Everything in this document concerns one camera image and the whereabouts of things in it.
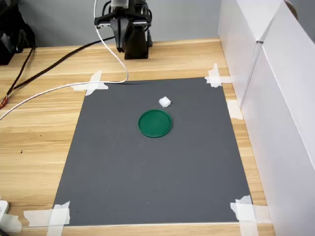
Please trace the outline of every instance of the gray wall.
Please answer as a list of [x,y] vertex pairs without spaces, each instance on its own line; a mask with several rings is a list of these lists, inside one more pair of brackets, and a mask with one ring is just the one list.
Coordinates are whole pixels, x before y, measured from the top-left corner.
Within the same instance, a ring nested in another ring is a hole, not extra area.
[[299,22],[309,37],[315,41],[315,0],[289,0],[295,7]]
[[[98,13],[107,0],[99,0]],[[221,0],[147,0],[153,41],[218,37]],[[20,10],[40,47],[83,45],[98,40],[94,0],[21,0]],[[103,37],[113,35],[110,28]]]

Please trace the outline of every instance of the black device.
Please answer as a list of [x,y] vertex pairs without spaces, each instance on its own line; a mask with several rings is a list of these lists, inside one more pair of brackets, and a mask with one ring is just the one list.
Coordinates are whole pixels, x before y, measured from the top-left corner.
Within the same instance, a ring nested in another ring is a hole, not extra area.
[[24,21],[18,2],[0,0],[0,65],[9,64],[13,55],[24,48],[35,46],[35,35]]
[[147,59],[152,39],[149,27],[152,13],[145,0],[118,1],[112,0],[109,13],[94,20],[98,29],[111,27],[116,39],[118,52],[125,53],[125,59]]

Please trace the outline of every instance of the masking tape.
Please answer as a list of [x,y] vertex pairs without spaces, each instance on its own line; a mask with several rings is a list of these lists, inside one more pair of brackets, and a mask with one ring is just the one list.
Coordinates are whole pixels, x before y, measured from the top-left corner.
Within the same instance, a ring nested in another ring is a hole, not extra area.
[[237,100],[227,100],[226,103],[231,118],[244,119]]
[[209,76],[205,77],[207,84],[211,84],[211,87],[217,88],[222,86],[222,83],[231,83],[229,76],[220,76],[218,64],[214,64],[213,69],[209,70]]
[[61,236],[64,225],[70,223],[70,202],[55,205],[50,210],[24,211],[24,217],[30,222],[29,227],[47,227],[47,236]]
[[[94,75],[91,76],[90,82],[97,82],[100,81],[102,76],[102,71],[99,70]],[[108,86],[103,83],[93,83],[93,84],[86,84],[86,85],[73,85],[71,86],[75,91],[84,91],[86,90],[85,96],[91,95],[97,89],[108,89]]]
[[240,222],[242,236],[258,236],[257,223],[271,223],[268,207],[253,205],[249,195],[236,199],[230,206]]
[[0,228],[7,233],[19,233],[22,230],[22,223],[19,216],[0,212]]

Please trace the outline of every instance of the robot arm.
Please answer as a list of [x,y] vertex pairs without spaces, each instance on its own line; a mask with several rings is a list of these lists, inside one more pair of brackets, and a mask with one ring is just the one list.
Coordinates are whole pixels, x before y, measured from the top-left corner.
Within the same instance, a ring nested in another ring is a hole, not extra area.
[[125,59],[148,58],[152,13],[145,0],[111,0],[104,6],[103,14],[109,3],[109,13],[94,19],[96,27],[112,28],[117,50],[125,53]]

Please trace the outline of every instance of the green circular object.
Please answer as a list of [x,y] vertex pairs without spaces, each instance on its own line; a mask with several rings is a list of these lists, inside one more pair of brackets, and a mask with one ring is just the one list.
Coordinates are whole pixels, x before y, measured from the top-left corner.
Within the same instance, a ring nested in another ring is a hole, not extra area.
[[166,135],[172,128],[172,117],[161,110],[149,110],[139,119],[141,133],[149,138],[159,138]]

